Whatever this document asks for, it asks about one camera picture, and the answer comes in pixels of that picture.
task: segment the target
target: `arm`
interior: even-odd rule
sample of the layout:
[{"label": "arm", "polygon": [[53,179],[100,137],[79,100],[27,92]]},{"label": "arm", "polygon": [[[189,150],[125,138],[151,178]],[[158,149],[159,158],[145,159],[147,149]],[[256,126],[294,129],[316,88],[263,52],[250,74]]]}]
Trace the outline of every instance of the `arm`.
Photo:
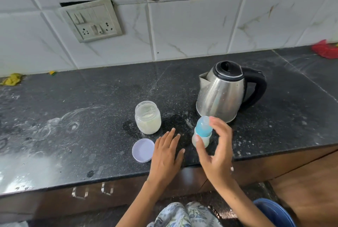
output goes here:
[{"label": "arm", "polygon": [[232,129],[221,119],[215,117],[209,117],[209,125],[219,135],[215,155],[209,156],[207,154],[201,138],[196,143],[199,160],[209,181],[229,204],[243,225],[247,227],[274,227],[272,222],[252,203],[231,177]]},{"label": "arm", "polygon": [[180,150],[175,160],[180,135],[173,138],[174,133],[175,128],[156,140],[148,179],[116,227],[143,227],[147,225],[156,201],[182,165],[184,149]]}]

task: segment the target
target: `wall socket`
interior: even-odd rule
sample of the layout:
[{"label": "wall socket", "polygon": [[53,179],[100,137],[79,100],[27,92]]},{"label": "wall socket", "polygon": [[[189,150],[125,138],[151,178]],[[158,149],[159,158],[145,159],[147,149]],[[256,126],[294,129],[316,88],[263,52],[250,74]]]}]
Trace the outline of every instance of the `wall socket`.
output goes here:
[{"label": "wall socket", "polygon": [[122,35],[111,0],[96,0],[60,8],[80,43]]}]

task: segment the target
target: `blue bottle cap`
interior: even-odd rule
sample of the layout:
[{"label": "blue bottle cap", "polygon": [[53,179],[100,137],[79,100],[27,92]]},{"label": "blue bottle cap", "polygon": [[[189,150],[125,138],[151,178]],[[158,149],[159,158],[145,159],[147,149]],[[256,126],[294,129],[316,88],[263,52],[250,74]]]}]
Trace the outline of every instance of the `blue bottle cap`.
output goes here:
[{"label": "blue bottle cap", "polygon": [[212,127],[209,126],[209,117],[202,116],[196,125],[196,133],[200,137],[208,137],[212,133]]}]

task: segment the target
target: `kettle spout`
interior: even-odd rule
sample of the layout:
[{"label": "kettle spout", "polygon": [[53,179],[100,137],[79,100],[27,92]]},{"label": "kettle spout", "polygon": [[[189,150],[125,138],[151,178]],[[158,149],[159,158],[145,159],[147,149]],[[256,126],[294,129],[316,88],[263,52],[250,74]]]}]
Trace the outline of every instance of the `kettle spout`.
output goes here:
[{"label": "kettle spout", "polygon": [[208,74],[208,72],[205,72],[205,73],[198,76],[199,77],[199,87],[200,87],[201,90],[206,88],[211,83],[210,81],[208,81],[206,79],[207,74]]}]

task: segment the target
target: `red cloth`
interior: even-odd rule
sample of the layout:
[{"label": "red cloth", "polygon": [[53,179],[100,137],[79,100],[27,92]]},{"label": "red cloth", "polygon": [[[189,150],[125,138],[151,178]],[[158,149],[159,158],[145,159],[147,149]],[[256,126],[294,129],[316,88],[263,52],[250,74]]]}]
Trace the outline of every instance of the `red cloth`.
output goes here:
[{"label": "red cloth", "polygon": [[322,40],[312,47],[312,50],[320,56],[327,59],[338,58],[338,47],[326,43],[326,40]]}]

